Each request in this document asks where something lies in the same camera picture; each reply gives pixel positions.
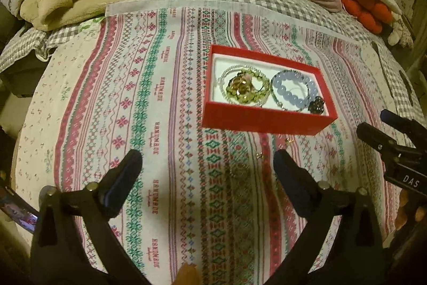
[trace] smartphone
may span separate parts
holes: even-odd
[[[19,226],[34,233],[38,212],[0,179],[0,209]]]

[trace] gingham bedsheet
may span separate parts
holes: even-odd
[[[396,109],[401,116],[415,118],[424,122],[421,109],[414,91],[412,99],[414,106],[411,106],[408,99],[406,87],[399,76],[401,66],[395,61],[391,53],[384,46],[383,40],[368,32],[351,15],[342,11],[340,13],[330,13],[324,8],[308,0],[225,0],[232,2],[251,3],[266,7],[270,10],[288,15],[290,17],[307,21],[334,32],[343,34],[360,43],[369,43],[372,40],[379,45],[379,57],[383,69],[387,75],[390,87],[393,89],[393,97],[396,102]],[[9,44],[0,56],[0,72],[11,66],[18,59],[25,57],[32,50],[38,52],[38,56],[48,59],[53,49],[69,41],[81,30],[82,24],[69,25],[49,34],[33,29],[34,40],[14,41],[14,46]]]

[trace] metal screw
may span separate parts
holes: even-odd
[[[357,192],[363,196],[367,196],[368,195],[368,190],[365,188],[358,188]]]
[[[48,191],[46,192],[46,195],[48,196],[53,196],[56,192],[56,188],[50,188],[48,189]]]
[[[89,191],[95,191],[98,188],[98,183],[97,182],[90,182],[89,184],[86,185],[86,190]]]
[[[330,184],[328,183],[328,182],[326,182],[326,181],[319,181],[318,183],[317,183],[317,185],[319,185],[319,187],[322,189],[322,190],[327,190],[328,188],[330,188]]]

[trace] red plush toy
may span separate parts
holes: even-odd
[[[349,14],[369,31],[380,34],[383,30],[381,21],[390,24],[393,21],[392,12],[379,0],[341,0]]]

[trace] clear beaded bracelet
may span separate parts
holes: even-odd
[[[286,81],[286,80],[291,80],[295,83],[303,83],[307,87],[307,97],[302,99],[302,98],[299,98],[298,96],[292,94],[290,91],[288,91],[286,89],[286,87],[284,85],[282,85],[282,82]],[[309,105],[314,100],[316,100],[317,97],[319,97],[318,96],[319,91],[317,89],[315,82],[313,80],[311,80],[309,78],[309,76],[307,76],[307,75],[305,75],[299,71],[292,70],[292,69],[284,69],[284,70],[280,71],[279,73],[277,73],[276,75],[273,76],[273,78],[271,79],[271,83],[270,83],[270,93],[271,93],[275,103],[282,110],[289,110],[283,106],[283,103],[281,101],[279,101],[279,99],[277,98],[277,96],[274,92],[273,87],[277,89],[277,94],[279,96],[282,96],[285,101],[296,106],[297,110],[294,110],[294,111],[304,110],[305,108],[309,107]]]
[[[227,75],[238,72],[237,76],[228,82],[224,88]],[[252,84],[252,78],[263,83],[261,89],[256,89]],[[270,94],[270,81],[260,70],[246,65],[235,65],[227,68],[218,79],[218,85],[224,99],[231,104],[255,103],[255,106],[262,106],[267,101]]]

